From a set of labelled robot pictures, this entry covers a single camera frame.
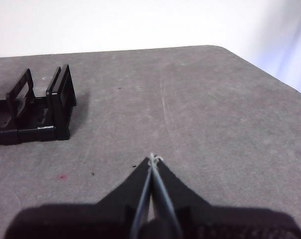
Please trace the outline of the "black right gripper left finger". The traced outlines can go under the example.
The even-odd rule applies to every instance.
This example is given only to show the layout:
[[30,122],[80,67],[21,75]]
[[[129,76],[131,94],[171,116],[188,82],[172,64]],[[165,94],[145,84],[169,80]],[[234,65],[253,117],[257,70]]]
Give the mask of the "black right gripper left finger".
[[20,211],[6,239],[127,239],[146,195],[149,159],[97,203],[44,204]]

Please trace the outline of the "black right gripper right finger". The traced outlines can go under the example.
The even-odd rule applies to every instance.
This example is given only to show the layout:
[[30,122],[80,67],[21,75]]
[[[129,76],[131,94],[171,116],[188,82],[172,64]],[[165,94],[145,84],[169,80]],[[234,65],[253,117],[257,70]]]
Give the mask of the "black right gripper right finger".
[[187,187],[162,161],[152,158],[154,202],[176,237],[184,239],[301,239],[288,214],[266,208],[214,206]]

